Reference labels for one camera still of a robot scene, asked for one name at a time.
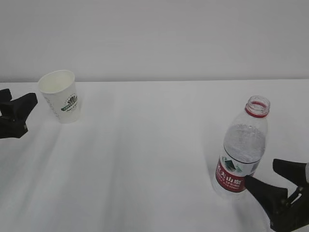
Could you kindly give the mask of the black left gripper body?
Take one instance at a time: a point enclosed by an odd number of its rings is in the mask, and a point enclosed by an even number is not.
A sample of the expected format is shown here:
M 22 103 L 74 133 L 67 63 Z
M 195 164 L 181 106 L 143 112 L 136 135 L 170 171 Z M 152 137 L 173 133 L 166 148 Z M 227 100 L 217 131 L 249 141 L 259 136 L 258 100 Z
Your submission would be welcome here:
M 28 132 L 26 120 L 28 116 L 17 118 L 14 116 L 0 116 L 0 138 L 21 138 Z

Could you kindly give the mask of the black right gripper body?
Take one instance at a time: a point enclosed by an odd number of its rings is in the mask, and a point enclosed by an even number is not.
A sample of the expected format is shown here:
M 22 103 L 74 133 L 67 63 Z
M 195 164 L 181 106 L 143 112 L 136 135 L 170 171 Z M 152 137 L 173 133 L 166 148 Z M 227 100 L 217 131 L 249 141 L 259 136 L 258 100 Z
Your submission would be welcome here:
M 270 220 L 275 232 L 293 232 L 309 224 L 309 186 L 297 187 Z

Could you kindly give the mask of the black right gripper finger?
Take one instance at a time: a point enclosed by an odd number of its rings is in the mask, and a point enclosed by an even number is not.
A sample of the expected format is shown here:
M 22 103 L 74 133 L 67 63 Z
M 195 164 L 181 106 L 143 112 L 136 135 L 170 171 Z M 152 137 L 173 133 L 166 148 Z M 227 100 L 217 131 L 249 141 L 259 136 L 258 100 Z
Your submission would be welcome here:
M 309 184 L 309 164 L 281 159 L 273 160 L 273 170 L 297 186 Z
M 288 189 L 264 183 L 250 175 L 244 177 L 245 188 L 260 203 L 266 213 L 280 213 L 288 198 Z

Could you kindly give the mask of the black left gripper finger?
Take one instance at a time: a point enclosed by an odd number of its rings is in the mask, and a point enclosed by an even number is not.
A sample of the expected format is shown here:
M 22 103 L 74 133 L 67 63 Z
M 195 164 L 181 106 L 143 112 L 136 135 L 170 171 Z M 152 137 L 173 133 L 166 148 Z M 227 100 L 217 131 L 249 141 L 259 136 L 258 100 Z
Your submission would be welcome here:
M 12 95 L 8 88 L 0 90 L 0 103 L 10 102 L 11 100 Z
M 37 105 L 35 93 L 28 93 L 18 99 L 6 103 L 6 115 L 14 120 L 27 120 L 29 114 Z

